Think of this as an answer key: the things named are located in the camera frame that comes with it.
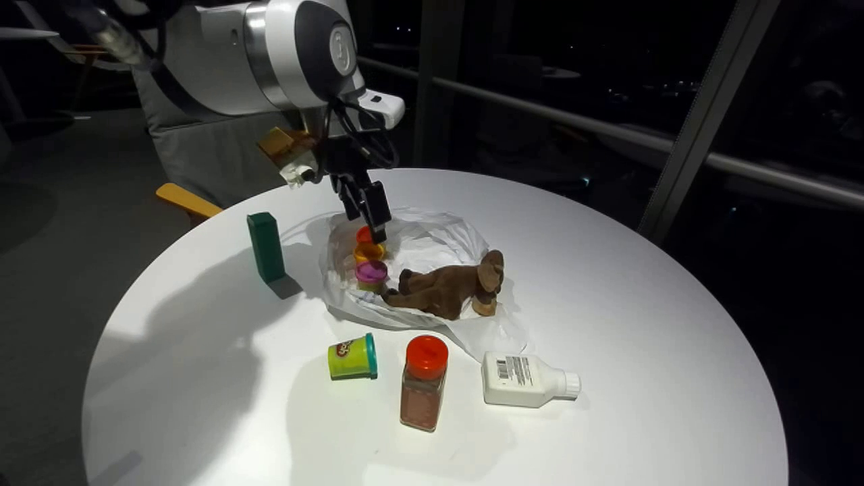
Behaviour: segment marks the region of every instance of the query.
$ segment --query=round white table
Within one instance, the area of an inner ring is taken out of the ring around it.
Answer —
[[[677,262],[563,197],[469,172],[389,170],[390,207],[454,213],[505,250],[528,351],[579,373],[578,401],[484,404],[451,346],[434,435],[399,427],[405,342],[372,328],[377,379],[327,378],[327,346],[369,327],[315,298],[328,182],[274,189],[200,223],[125,293],[91,359],[91,486],[589,483],[785,486],[771,385],[728,312]],[[270,209],[301,293],[254,270],[246,216]]]

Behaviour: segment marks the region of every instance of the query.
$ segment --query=yellow object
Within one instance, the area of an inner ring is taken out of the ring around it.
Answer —
[[[274,161],[284,165],[300,151],[309,151],[319,143],[309,131],[285,131],[281,127],[270,130],[260,145]]]
[[[189,189],[184,189],[179,182],[161,182],[157,189],[157,197],[179,205],[179,207],[184,207],[189,213],[204,216],[204,217],[220,213],[219,205],[212,205],[211,199],[204,199],[204,197],[200,197],[200,193],[193,193],[193,192],[189,192]]]
[[[353,258],[355,258],[355,265],[380,262],[384,258],[384,244],[376,244],[376,242],[358,244],[353,250]]]

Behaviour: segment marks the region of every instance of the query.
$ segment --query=brown bottle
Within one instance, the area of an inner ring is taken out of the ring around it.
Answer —
[[[446,374],[447,346],[434,335],[412,336],[405,351],[403,373],[399,417],[405,427],[434,431]]]

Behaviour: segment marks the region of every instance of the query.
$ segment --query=brown stuffed animal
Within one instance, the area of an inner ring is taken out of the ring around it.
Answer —
[[[469,296],[474,312],[492,315],[505,281],[501,250],[484,253],[474,267],[438,267],[431,271],[399,271],[399,292],[384,292],[390,308],[416,308],[457,320],[462,301]]]

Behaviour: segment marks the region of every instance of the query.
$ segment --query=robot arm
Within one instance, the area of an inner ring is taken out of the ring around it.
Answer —
[[[281,147],[291,154],[300,151],[291,143],[305,141],[300,145],[312,147],[315,161],[284,157],[284,172],[291,181],[328,176],[349,217],[361,216],[376,240],[385,236],[390,213],[368,168],[390,165],[393,151],[380,141],[405,115],[405,101],[365,87],[346,0],[76,0],[66,11],[200,118],[300,112],[301,130],[284,134]],[[328,118],[339,120],[342,138],[331,138]]]

